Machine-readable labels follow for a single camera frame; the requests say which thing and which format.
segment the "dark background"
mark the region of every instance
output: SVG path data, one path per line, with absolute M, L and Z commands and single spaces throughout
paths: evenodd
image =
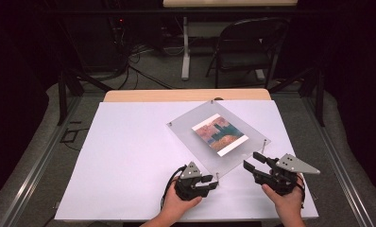
M 343 2 L 299 0 L 298 8 L 334 9 Z M 160 16 L 146 16 L 127 17 L 124 25 L 107 18 L 72 18 L 60 26 L 54 18 L 34 12 L 48 7 L 161 6 L 158 0 L 47 1 L 47 5 L 34 0 L 0 1 L 0 189 L 40 125 L 48 103 L 45 91 L 57 82 L 61 70 L 122 70 L 127 55 L 117 36 L 120 33 L 114 30 L 130 29 L 130 37 L 162 48 L 162 26 L 173 24 Z M 376 1 L 369 1 L 350 21 L 345 39 L 328 58 L 326 90 L 337 100 L 352 152 L 376 186 Z M 275 78 L 290 77 L 314 65 L 332 34 L 332 20 L 294 18 Z

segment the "white table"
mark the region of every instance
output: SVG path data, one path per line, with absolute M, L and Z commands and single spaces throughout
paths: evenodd
M 145 221 L 156 216 L 165 185 L 178 167 L 194 161 L 207 174 L 166 123 L 218 96 L 228 99 L 219 101 L 221 105 L 272 141 L 265 156 L 294 154 L 277 106 L 264 89 L 109 92 L 94 117 L 55 219 Z M 252 158 L 248 161 L 269 170 Z M 304 207 L 304 218 L 318 217 L 308 189 Z M 269 218 L 278 218 L 274 204 L 239 165 L 181 221 Z
M 294 7 L 298 0 L 163 0 L 165 8 L 236 8 L 236 7 Z M 190 51 L 188 37 L 218 37 L 228 23 L 193 23 L 183 18 L 184 57 L 181 79 L 189 79 Z

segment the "gray carpet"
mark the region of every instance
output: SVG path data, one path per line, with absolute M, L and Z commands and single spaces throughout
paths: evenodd
M 206 69 L 210 62 L 209 56 L 195 56 L 192 58 L 191 77 L 188 81 L 181 81 L 180 68 L 181 56 L 166 56 L 155 52 L 147 52 L 140 56 L 139 62 L 132 65 L 150 76 L 161 79 L 167 84 L 176 88 L 212 88 L 214 76 L 205 78 Z M 105 83 L 113 88 L 122 84 L 126 75 L 116 79 L 106 80 Z M 221 84 L 240 85 L 244 82 L 258 82 L 252 75 L 243 75 L 231 79 L 225 76 L 220 80 Z M 50 156 L 50 162 L 45 167 L 39 183 L 33 188 L 33 193 L 26 206 L 22 207 L 19 216 L 14 221 L 15 226 L 43 226 L 55 214 L 53 209 L 55 202 L 60 201 L 64 190 L 71 177 L 74 164 L 78 157 L 78 150 L 82 147 L 87 129 L 94 118 L 98 103 L 103 99 L 104 94 L 98 91 L 91 84 L 84 83 L 87 91 L 84 97 L 77 100 L 77 108 L 64 127 L 65 131 L 74 131 L 76 139 L 74 142 L 61 143 L 56 141 Z M 164 89 L 161 85 L 153 82 L 147 77 L 139 76 L 130 72 L 128 81 L 122 89 Z M 294 84 L 288 90 L 295 91 L 298 88 Z M 40 128 L 26 150 L 20 164 L 17 165 L 13 175 L 8 180 L 0 193 L 0 223 L 16 198 L 16 195 L 24 180 L 27 178 L 30 169 L 47 149 L 47 144 L 52 138 L 56 129 L 59 110 L 57 102 L 56 86 L 48 91 L 50 96 L 49 109 L 46 112 Z M 320 217 L 306 220 L 308 226 L 360 226 L 352 208 L 348 202 L 347 195 L 343 192 L 341 182 L 337 180 L 333 171 L 331 161 L 328 158 L 325 141 L 320 135 L 319 128 L 313 116 L 307 110 L 306 100 L 298 97 L 296 93 L 277 94 L 272 98 L 276 101 L 282 115 L 283 122 L 291 139 L 297 156 L 316 166 L 322 172 L 319 176 L 306 176 L 308 186 L 314 193 L 316 208 Z M 363 169 L 357 164 L 350 153 L 345 140 L 345 131 L 339 119 L 334 99 L 328 94 L 325 97 L 325 130 L 332 138 L 333 146 L 339 152 L 343 165 L 348 171 L 360 197 L 364 202 L 370 218 L 376 226 L 376 189 L 370 184 Z M 66 140 L 73 139 L 73 133 L 65 136 Z M 278 221 L 263 221 L 263 226 L 275 226 Z M 122 226 L 122 223 L 107 222 L 110 226 Z M 66 223 L 51 220 L 47 226 L 100 226 L 98 222 Z

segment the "chair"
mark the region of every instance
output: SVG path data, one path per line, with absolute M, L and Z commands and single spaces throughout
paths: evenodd
M 209 76 L 215 61 L 215 84 L 218 88 L 218 74 L 230 71 L 267 69 L 267 88 L 275 52 L 284 37 L 288 22 L 282 18 L 256 18 L 235 22 L 221 32 L 215 45 L 214 57 L 209 65 Z

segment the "human hand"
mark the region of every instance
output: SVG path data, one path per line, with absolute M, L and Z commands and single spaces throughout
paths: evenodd
M 297 183 L 303 186 L 303 181 L 300 179 L 300 176 L 298 176 Z M 296 186 L 291 193 L 284 196 L 277 194 L 267 184 L 263 184 L 262 189 L 274 202 L 277 214 L 285 227 L 305 226 L 300 215 L 300 209 L 302 206 L 302 190 L 300 188 Z
M 190 201 L 183 201 L 177 195 L 176 189 L 174 188 L 175 185 L 176 182 L 173 181 L 168 188 L 167 194 L 164 198 L 162 211 L 159 213 L 159 215 L 142 226 L 171 226 L 177 222 L 185 214 L 185 212 L 202 201 L 201 197 L 196 197 Z

